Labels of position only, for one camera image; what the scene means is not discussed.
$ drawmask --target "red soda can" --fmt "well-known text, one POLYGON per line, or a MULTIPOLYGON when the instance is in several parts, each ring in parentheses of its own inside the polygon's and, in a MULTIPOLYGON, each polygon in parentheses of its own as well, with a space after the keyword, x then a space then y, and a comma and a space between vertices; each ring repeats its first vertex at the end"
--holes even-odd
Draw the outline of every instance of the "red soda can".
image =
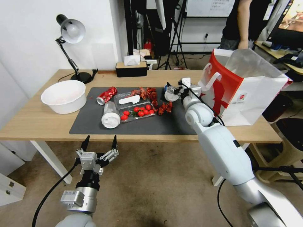
POLYGON ((103 92, 101 95, 97 97, 97 103, 100 105, 104 105, 117 93, 118 90, 115 87, 110 87, 107 91, 103 92))

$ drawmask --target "black shirt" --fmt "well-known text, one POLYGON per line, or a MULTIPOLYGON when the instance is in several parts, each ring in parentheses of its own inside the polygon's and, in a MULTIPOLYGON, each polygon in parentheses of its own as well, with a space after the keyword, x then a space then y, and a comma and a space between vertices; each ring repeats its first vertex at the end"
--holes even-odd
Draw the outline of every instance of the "black shirt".
MULTIPOLYGON (((226 39, 237 40, 240 39, 238 28, 238 5, 240 0, 235 0, 233 9, 227 18, 226 26, 223 29, 223 36, 226 39)), ((261 31, 266 26, 267 21, 263 21, 268 4, 271 0, 252 0, 250 4, 248 39, 257 40, 261 31)))

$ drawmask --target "desk lamp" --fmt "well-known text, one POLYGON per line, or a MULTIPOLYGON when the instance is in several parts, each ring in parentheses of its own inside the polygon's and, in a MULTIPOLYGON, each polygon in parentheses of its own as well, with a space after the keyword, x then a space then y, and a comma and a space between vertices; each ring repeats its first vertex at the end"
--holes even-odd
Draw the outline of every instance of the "desk lamp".
POLYGON ((63 43, 68 42, 71 44, 75 44, 80 42, 84 35, 85 35, 85 27, 84 25, 74 19, 68 19, 63 14, 59 14, 57 16, 57 22, 61 26, 61 36, 56 39, 56 42, 60 46, 61 50, 65 54, 68 62, 72 66, 72 68, 75 70, 75 74, 70 78, 71 80, 78 80, 85 84, 91 82, 94 79, 95 73, 93 73, 93 76, 91 76, 89 73, 80 73, 78 70, 78 66, 75 64, 75 62, 69 58, 68 54, 63 48, 63 43))

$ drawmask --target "monitor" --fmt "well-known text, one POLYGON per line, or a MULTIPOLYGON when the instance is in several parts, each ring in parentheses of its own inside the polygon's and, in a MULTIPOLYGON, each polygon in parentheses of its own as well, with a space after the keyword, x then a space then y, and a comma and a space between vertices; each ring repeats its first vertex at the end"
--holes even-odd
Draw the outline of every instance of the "monitor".
POLYGON ((291 48, 303 47, 303 0, 290 0, 268 41, 291 48))

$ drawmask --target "white bowl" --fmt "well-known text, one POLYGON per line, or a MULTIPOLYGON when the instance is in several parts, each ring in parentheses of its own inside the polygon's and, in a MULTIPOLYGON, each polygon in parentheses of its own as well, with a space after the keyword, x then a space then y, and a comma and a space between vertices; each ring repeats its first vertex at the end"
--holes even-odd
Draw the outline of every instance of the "white bowl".
POLYGON ((41 101, 59 114, 69 114, 81 109, 86 103, 85 84, 77 80, 66 80, 48 87, 41 101))

